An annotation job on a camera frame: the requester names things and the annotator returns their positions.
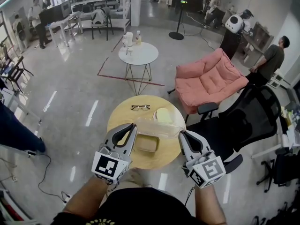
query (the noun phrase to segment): small white round table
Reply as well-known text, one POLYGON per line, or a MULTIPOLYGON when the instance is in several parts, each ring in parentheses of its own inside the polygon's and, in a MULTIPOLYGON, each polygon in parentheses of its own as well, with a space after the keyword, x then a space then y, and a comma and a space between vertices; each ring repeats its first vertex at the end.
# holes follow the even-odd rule
POLYGON ((119 51, 119 58, 126 63, 125 80, 127 82, 131 81, 133 83, 134 89, 129 83, 128 84, 133 90, 133 92, 135 93, 135 95, 138 96, 144 91, 144 89, 147 87, 149 82, 152 80, 151 63, 158 58, 158 49, 149 43, 143 43, 143 42, 140 45, 133 44, 131 48, 132 48, 132 52, 130 52, 130 48, 128 49, 122 47, 119 51), (132 68, 131 68, 132 65, 145 66, 142 78, 133 77, 132 68), (148 80, 148 82, 146 86, 141 90, 143 80, 148 80), (135 82, 140 83, 138 92, 137 89, 135 88, 135 82))

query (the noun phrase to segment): pink armchair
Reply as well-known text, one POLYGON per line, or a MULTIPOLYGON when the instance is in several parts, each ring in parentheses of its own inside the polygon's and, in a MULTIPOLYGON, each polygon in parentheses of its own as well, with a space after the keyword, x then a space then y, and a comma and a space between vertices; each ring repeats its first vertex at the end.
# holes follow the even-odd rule
POLYGON ((248 83, 248 79, 234 67, 221 48, 176 69, 174 90, 179 95, 187 118, 197 113, 198 106, 211 102, 220 104, 248 83))

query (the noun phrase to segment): human hand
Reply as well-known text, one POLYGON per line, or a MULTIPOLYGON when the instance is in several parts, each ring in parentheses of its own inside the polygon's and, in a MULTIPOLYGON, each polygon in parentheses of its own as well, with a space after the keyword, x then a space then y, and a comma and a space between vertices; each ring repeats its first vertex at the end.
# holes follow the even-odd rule
POLYGON ((252 73, 256 73, 256 72, 257 72, 257 66, 251 67, 251 72, 252 72, 252 73))

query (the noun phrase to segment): eyeglasses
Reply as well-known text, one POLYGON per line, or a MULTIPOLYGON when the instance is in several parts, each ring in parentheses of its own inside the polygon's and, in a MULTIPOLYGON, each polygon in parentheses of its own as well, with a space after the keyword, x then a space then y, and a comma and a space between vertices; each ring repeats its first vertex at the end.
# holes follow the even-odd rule
POLYGON ((150 105, 131 105, 131 110, 133 110, 133 111, 139 111, 140 108, 143 111, 147 111, 147 110, 150 110, 150 105))

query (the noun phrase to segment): black pedestal stand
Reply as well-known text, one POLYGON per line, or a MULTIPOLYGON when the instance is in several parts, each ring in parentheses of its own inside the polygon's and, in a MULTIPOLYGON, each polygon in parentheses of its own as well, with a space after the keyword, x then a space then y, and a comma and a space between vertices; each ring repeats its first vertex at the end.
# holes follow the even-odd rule
POLYGON ((181 18, 182 18, 182 12, 183 12, 183 6, 181 6, 180 16, 179 16, 178 26, 177 26, 176 32, 170 32, 169 33, 169 37, 173 38, 175 40, 182 40, 184 38, 184 36, 181 33, 178 32, 179 26, 180 26, 180 22, 181 22, 181 18))

